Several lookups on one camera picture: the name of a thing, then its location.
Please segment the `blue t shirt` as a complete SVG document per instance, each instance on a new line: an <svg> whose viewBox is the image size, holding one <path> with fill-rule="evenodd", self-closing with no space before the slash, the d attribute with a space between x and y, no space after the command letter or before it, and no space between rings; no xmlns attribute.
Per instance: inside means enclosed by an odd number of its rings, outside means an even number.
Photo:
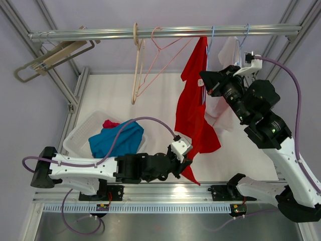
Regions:
<svg viewBox="0 0 321 241"><path fill-rule="evenodd" d="M121 123L119 126L112 129L103 128L99 134L88 139L90 150L94 158L104 158L107 155L118 131L124 124L125 123ZM109 156L117 157L137 153L142 141L143 133L143 128L137 122L132 122L127 125L118 136Z"/></svg>

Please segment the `pink hanger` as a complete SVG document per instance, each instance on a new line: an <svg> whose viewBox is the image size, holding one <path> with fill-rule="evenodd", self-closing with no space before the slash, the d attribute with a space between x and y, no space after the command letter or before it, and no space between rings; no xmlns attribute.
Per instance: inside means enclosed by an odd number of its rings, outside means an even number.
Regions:
<svg viewBox="0 0 321 241"><path fill-rule="evenodd" d="M156 32L160 32L162 31L163 28L160 26L155 27L151 34L150 34L150 39L152 41L152 43L154 44L154 46L157 48L157 54L155 55L151 65L149 66L144 78L141 77L141 83L139 86L139 91L138 91L138 97L140 97L152 84L153 82L161 75L163 74L163 72L167 69L167 67L178 57L178 55L188 46L188 44L191 42L191 40L193 38L189 38L189 40L181 47L181 49L174 55L174 57L155 75L155 77L148 83L146 84L147 78L152 70L152 68L154 67L156 61L158 60L161 52L165 49L167 49L168 47L174 45L175 43L179 42L180 40L183 39L183 37L177 38L176 40L170 42L169 44L165 45L165 46L160 46L158 44L158 42L155 40L155 33Z"/></svg>

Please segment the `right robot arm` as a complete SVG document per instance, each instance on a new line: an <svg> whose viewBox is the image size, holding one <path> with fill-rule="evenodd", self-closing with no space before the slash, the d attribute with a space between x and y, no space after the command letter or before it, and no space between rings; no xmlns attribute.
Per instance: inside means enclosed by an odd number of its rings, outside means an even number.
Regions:
<svg viewBox="0 0 321 241"><path fill-rule="evenodd" d="M201 71L206 91L211 97L223 97L248 138L280 169L287 184L273 185L236 174L227 182L227 194L232 199L253 197L267 202L289 220L296 223L320 221L319 182L304 159L295 155L295 141L285 121L272 108L280 96L269 80L255 80L248 87L230 65L224 70Z"/></svg>

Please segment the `light blue hanger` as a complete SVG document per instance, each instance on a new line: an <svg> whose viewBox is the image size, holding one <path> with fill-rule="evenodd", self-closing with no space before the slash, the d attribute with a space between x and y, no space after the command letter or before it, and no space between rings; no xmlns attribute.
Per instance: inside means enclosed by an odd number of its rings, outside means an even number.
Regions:
<svg viewBox="0 0 321 241"><path fill-rule="evenodd" d="M209 59L210 59L210 52L211 52L211 47L214 39L214 34L215 34L215 26L212 26L212 34L210 38L210 42L206 48L206 54L207 54L207 61L206 61L206 71L208 70L209 67ZM202 104L204 104L206 101L206 88L203 86L203 92L202 92Z"/></svg>

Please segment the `red t shirt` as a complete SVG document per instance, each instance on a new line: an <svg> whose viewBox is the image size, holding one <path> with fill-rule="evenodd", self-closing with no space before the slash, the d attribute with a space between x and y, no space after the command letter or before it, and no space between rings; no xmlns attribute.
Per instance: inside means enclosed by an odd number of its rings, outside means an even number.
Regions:
<svg viewBox="0 0 321 241"><path fill-rule="evenodd" d="M203 87L198 85L200 72L207 67L207 46L207 38L200 37L181 74L185 87L177 104L175 131L191 139L193 147L187 154L191 161L198 153L212 153L221 147L216 132L205 120Z"/></svg>

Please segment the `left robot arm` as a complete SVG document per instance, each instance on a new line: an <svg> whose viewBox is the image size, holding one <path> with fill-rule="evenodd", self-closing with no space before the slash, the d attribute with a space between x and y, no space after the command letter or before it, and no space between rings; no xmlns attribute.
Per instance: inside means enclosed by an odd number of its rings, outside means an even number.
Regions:
<svg viewBox="0 0 321 241"><path fill-rule="evenodd" d="M57 153L54 147L45 147L39 155L31 186L51 189L58 185L103 200L108 190L104 181L139 184L166 181L169 174L179 179L190 164L191 160L186 156L180 161L171 149L165 154L126 154L102 162L65 156Z"/></svg>

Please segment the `magenta t shirt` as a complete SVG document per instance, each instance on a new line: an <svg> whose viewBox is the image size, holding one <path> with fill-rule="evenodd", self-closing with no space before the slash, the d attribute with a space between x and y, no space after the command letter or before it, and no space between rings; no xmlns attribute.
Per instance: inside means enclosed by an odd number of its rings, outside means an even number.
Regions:
<svg viewBox="0 0 321 241"><path fill-rule="evenodd" d="M104 123L103 123L103 128L104 129L112 129L115 128L117 126L119 126L120 123L116 123L116 122L112 122L111 120L107 119Z"/></svg>

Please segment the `beige plastic hanger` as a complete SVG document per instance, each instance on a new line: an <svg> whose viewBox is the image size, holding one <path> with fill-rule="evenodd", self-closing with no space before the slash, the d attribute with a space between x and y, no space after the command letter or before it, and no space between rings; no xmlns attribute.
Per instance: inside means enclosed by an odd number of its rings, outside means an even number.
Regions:
<svg viewBox="0 0 321 241"><path fill-rule="evenodd" d="M134 105L138 96L139 86L141 83L143 64L144 64L144 52L145 52L145 40L138 38L138 23L133 25L133 40L136 46L136 62L135 72L131 94L131 104Z"/></svg>

